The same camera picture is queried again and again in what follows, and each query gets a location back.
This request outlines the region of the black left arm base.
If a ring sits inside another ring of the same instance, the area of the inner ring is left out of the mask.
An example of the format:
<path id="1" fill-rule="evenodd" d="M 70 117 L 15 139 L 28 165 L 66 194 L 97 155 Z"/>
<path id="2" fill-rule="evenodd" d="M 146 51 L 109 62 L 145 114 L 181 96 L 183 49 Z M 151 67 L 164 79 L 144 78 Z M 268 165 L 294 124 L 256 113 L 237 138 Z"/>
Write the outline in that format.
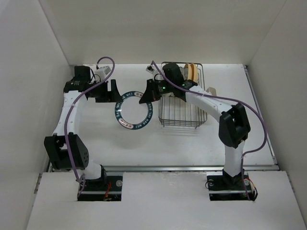
<path id="1" fill-rule="evenodd" d="M 78 201 L 121 201 L 123 174 L 108 173 L 105 179 L 85 180 L 84 189 L 79 188 Z"/>

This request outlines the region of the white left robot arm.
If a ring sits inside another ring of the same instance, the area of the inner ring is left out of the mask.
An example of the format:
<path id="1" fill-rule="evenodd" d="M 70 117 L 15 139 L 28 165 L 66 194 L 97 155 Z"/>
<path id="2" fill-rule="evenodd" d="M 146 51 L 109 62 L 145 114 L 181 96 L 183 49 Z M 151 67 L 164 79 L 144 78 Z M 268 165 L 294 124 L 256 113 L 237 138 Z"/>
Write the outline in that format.
<path id="1" fill-rule="evenodd" d="M 64 103 L 58 124 L 52 135 L 44 139 L 53 169 L 72 170 L 77 175 L 77 181 L 91 180 L 96 190 L 107 186 L 105 169 L 90 160 L 88 148 L 79 137 L 79 126 L 88 99 L 94 98 L 97 103 L 122 101 L 116 81 L 106 80 L 111 71 L 109 66 L 96 70 L 89 66 L 74 67 L 74 77 L 66 82 L 63 89 Z"/>

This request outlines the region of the white plate dark patterned rim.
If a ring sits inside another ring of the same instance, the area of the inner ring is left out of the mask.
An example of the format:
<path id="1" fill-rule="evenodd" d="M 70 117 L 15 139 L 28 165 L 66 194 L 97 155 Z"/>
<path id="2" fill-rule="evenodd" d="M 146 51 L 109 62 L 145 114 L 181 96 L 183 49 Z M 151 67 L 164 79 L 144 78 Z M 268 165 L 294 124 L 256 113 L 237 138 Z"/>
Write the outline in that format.
<path id="1" fill-rule="evenodd" d="M 118 123 L 129 130 L 139 130 L 149 124 L 153 117 L 152 103 L 139 103 L 143 93 L 129 91 L 122 94 L 121 102 L 115 105 L 115 118 Z"/>

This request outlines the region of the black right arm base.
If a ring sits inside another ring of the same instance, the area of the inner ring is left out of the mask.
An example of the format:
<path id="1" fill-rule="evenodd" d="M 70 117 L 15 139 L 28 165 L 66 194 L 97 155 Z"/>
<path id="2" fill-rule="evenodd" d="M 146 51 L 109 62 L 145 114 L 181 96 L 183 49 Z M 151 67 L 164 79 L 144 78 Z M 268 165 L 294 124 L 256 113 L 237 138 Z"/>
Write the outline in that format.
<path id="1" fill-rule="evenodd" d="M 226 174 L 207 174 L 205 183 L 210 201 L 255 201 L 258 191 L 248 174 L 234 178 Z"/>

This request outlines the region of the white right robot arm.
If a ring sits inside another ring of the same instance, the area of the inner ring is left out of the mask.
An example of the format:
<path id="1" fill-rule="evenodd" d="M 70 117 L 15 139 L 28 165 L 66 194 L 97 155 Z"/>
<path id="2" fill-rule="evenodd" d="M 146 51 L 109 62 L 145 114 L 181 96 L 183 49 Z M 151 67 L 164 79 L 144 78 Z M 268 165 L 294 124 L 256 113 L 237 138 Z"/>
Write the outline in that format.
<path id="1" fill-rule="evenodd" d="M 222 183 L 232 189 L 244 179 L 241 165 L 243 148 L 250 132 L 250 124 L 244 106 L 222 102 L 205 91 L 199 84 L 198 68 L 195 64 L 179 67 L 171 62 L 158 69 L 154 64 L 146 68 L 152 79 L 147 80 L 146 90 L 139 103 L 159 100 L 163 94 L 171 93 L 183 101 L 195 105 L 211 115 L 219 124 L 218 137 L 224 144 L 225 162 Z"/>

